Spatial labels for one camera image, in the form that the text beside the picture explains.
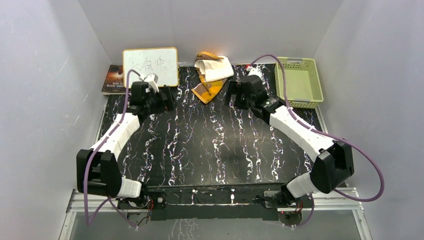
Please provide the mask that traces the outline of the white towel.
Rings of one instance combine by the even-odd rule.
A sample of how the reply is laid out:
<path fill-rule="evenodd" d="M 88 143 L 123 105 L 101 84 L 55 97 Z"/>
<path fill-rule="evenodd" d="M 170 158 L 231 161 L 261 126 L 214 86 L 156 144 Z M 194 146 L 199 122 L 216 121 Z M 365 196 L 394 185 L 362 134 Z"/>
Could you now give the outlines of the white towel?
<path fill-rule="evenodd" d="M 226 56 L 220 59 L 200 59 L 194 63 L 206 83 L 223 80 L 234 75 L 234 70 Z"/>

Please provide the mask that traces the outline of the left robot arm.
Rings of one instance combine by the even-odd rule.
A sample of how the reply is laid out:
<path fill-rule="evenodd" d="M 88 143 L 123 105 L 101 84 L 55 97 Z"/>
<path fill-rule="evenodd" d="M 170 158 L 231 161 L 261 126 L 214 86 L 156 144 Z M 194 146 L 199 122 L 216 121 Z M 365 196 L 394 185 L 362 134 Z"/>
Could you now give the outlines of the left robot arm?
<path fill-rule="evenodd" d="M 109 198 L 130 198 L 137 208 L 147 206 L 150 198 L 142 190 L 143 184 L 121 175 L 118 158 L 144 120 L 175 107 L 176 101 L 169 86 L 158 87 L 153 81 L 133 82 L 124 111 L 116 116 L 99 141 L 77 153 L 77 190 Z"/>

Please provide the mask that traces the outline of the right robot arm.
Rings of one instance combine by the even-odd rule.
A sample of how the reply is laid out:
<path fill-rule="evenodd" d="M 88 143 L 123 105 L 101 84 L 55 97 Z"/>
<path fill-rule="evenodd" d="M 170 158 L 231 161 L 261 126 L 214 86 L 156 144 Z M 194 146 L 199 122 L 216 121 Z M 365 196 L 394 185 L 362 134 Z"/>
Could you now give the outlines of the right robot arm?
<path fill-rule="evenodd" d="M 311 171 L 284 183 L 275 195 L 263 196 L 263 201 L 295 207 L 304 195 L 328 194 L 354 174 L 352 147 L 316 133 L 316 129 L 286 107 L 280 97 L 268 95 L 259 76 L 231 80 L 225 104 L 230 103 L 232 96 L 235 96 L 234 107 L 251 111 L 255 117 L 284 133 L 313 161 Z"/>

